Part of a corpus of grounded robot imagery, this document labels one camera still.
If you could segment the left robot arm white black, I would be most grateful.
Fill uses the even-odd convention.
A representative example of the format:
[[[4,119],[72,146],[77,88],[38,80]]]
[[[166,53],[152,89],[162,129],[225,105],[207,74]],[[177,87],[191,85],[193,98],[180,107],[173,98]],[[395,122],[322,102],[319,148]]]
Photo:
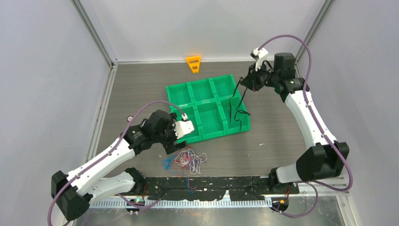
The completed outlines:
[[[144,190],[146,180],[135,168],[128,168],[117,176],[103,177],[120,164],[148,150],[153,144],[161,144],[167,154],[187,146],[178,139],[195,130],[187,114],[178,120],[176,113],[163,110],[153,112],[138,125],[129,124],[121,135],[104,151],[84,165],[51,177],[50,210],[56,205],[70,222],[81,217],[96,201],[115,194],[131,192],[138,195]]]

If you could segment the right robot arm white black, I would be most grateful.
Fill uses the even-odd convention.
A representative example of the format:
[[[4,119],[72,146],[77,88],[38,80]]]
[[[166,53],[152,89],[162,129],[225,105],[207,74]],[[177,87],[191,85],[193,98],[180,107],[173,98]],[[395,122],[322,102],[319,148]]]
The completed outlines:
[[[305,79],[296,77],[293,54],[275,54],[273,66],[266,60],[268,51],[265,49],[254,49],[250,55],[255,63],[248,68],[241,85],[251,91],[259,91],[263,87],[274,88],[293,113],[305,140],[306,151],[295,163],[270,171],[270,190],[281,193],[289,183],[341,175],[349,147],[346,142],[339,142],[321,119]]]

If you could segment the green plastic bin tray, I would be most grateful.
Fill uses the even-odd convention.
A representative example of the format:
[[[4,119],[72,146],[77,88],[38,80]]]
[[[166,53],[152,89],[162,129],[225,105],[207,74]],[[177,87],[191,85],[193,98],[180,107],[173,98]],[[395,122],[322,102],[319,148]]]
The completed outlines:
[[[166,93],[194,125],[194,131],[180,139],[188,144],[251,129],[250,113],[231,74],[170,85]]]

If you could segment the orange triangular plastic piece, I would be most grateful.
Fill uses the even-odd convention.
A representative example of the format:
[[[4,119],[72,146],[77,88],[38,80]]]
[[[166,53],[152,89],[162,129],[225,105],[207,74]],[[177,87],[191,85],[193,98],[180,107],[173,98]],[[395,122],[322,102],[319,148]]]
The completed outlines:
[[[201,56],[189,56],[185,58],[192,73],[198,73],[200,70]]]

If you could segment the perforated metal rail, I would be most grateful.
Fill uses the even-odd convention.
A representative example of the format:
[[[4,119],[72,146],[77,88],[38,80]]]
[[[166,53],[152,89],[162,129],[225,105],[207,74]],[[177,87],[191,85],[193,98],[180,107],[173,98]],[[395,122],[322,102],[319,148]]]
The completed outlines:
[[[263,198],[261,200],[254,201],[232,201],[230,197],[224,197],[218,201],[159,201],[142,199],[139,201],[145,206],[153,204],[155,209],[178,209],[178,208],[257,208],[257,207],[271,207],[271,198]],[[102,201],[98,201],[90,205],[91,209],[131,209],[133,206],[129,205],[121,198],[109,198]]]

